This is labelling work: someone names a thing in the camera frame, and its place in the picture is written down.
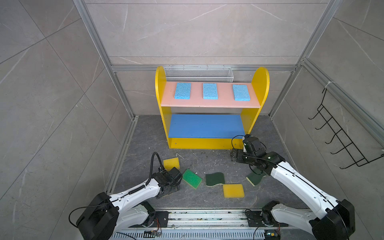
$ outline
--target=sponge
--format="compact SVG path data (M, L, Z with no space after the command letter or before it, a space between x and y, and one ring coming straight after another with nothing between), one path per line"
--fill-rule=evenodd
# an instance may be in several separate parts
M215 172L212 174L206 174L205 175L205 185L207 187L213 187L218 184L224 184L224 173L222 172Z
M164 168L169 171L171 170L173 167L177 168L180 170L180 163L179 163L179 158L178 157L174 157L174 158L170 158L170 159L165 159L163 161L164 163Z
M232 85L233 94L235 95L235 101L250 101L248 87L246 85Z
M218 99L216 83L203 83L203 98Z
M248 176L247 176L247 180L253 185L253 186L256 186L257 184L259 184L261 181L262 181L262 178L265 177L266 174L265 172L262 172L261 175L257 175L253 172L251 172Z
M201 179L201 177L199 177L198 175L194 174L189 169L187 169L184 172L183 180L186 181L186 183L188 183L194 189L196 189L200 185L201 181L203 181L203 179Z
M191 83L177 83L175 99L189 99L191 93Z
M225 198L244 197L244 189L242 184L224 184L223 191Z

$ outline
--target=black wire rack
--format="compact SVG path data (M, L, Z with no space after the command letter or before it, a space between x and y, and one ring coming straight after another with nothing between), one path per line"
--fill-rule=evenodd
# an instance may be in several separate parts
M320 128L315 128L315 129L316 129L316 130L320 130L320 129L322 129L325 125L328 125L329 128L333 131L333 137L332 137L332 139L331 139L329 142L325 142L325 143L326 143L326 144L330 144L330 143L333 141L333 139L336 137L336 138L340 141L340 143L342 144L342 146L343 146L342 149L340 149L339 151L337 151L337 152L335 152L335 153L331 152L331 154L337 154L337 153L339 153L339 152L341 152L342 150L345 149L345 150L347 151L347 153L349 154L349 156L352 158L352 160L353 160L354 163L352 163L351 165L349 165L349 166L347 166L347 167L340 167L340 168L341 168L341 169L346 169L346 168L349 168L349 167L351 167L351 166L353 166L353 165L356 165L356 166L358 166L358 167L361 167L361 166L364 166L365 164L371 163L371 162L373 162L373 161L375 161L375 160L377 160L377 159L379 159L379 158L384 157L384 154L381 154L379 157L377 157L377 158L375 158L375 159L373 159L373 160L371 160L371 161L369 161L369 160L366 159L366 157L364 156L364 154L360 151L360 149L356 146L356 144L352 141L352 139L348 136L348 134L344 131L344 129L340 126L340 124L339 124L339 123L336 121L336 119L332 116L332 114L331 114L331 113L325 108L325 106L323 105L323 101L324 101L325 94L327 93L327 89L325 88L321 93L324 93L324 95L323 95L323 99L321 100L321 104L320 104L320 106L317 108L317 113L316 113L316 115L315 115L313 118L308 118L308 119L312 120L312 119L314 119L317 115L321 115L322 118L325 120L325 123L324 123ZM321 113L321 111L328 113L328 115L330 116L330 118L327 120L327 119L324 117L324 115ZM339 126L340 130L336 131L336 130L329 124L329 121L331 121L331 120L333 120L333 121L337 124L337 126ZM338 134L345 134L345 136L347 136L347 140L349 141L348 144L344 143L344 142L341 140L341 138L339 137ZM351 148L355 148L355 149L360 153L360 155L361 155L361 157L362 157L360 160L356 160L356 159L352 156L352 154L351 154Z

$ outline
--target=shelf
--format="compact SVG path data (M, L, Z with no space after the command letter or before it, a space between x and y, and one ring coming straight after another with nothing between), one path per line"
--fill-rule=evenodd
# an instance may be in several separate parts
M231 139L236 135L245 135L240 115L172 114L168 137Z
M218 99L203 98L203 83L191 82L190 99L175 99L177 82L166 82L162 107L201 107L201 108L260 108L251 83L216 83ZM247 85L250 101L235 101L232 85Z

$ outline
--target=blue shelf board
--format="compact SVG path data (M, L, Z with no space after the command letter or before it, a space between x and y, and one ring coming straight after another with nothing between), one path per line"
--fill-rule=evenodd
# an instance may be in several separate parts
M168 137L228 139L236 135L245 135L240 115L173 114Z

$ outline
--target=yellow sponge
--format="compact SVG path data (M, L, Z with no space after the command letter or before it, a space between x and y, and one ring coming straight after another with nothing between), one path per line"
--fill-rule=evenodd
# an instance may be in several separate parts
M244 197L242 184L224 184L223 191L225 198Z
M178 157L174 157L174 158L170 158L170 159L164 160L164 168L167 171L171 170L173 167L175 167L175 168L180 170L180 163L179 163L179 158Z

